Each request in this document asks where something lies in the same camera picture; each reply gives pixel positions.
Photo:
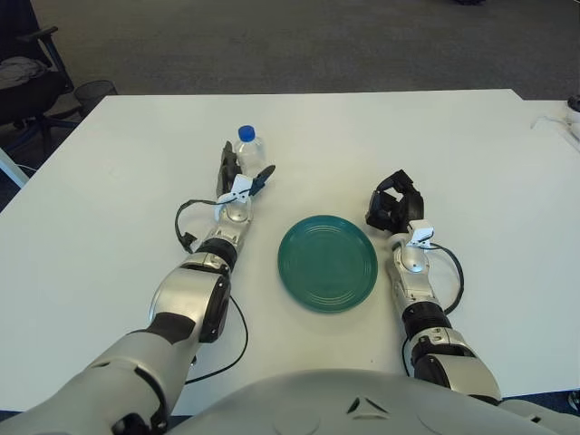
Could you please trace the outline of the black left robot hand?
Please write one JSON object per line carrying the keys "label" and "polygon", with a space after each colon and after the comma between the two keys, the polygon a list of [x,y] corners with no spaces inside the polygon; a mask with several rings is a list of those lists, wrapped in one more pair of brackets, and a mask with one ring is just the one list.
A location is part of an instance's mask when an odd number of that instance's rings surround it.
{"label": "black left robot hand", "polygon": [[[266,181],[276,170],[275,165],[269,165],[254,176],[251,186],[246,190],[249,197],[256,195],[266,184]],[[232,143],[227,140],[221,154],[221,163],[217,175],[217,195],[221,196],[231,192],[237,175],[242,175],[242,169],[238,163],[238,157],[234,152]]]}

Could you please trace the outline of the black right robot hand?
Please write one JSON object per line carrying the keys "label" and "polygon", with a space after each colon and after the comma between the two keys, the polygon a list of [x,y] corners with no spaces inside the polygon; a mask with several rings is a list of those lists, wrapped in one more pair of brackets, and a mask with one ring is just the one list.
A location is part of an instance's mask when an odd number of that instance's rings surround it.
{"label": "black right robot hand", "polygon": [[424,219],[424,201],[402,169],[384,179],[373,191],[366,224],[392,234],[406,233],[413,220]]}

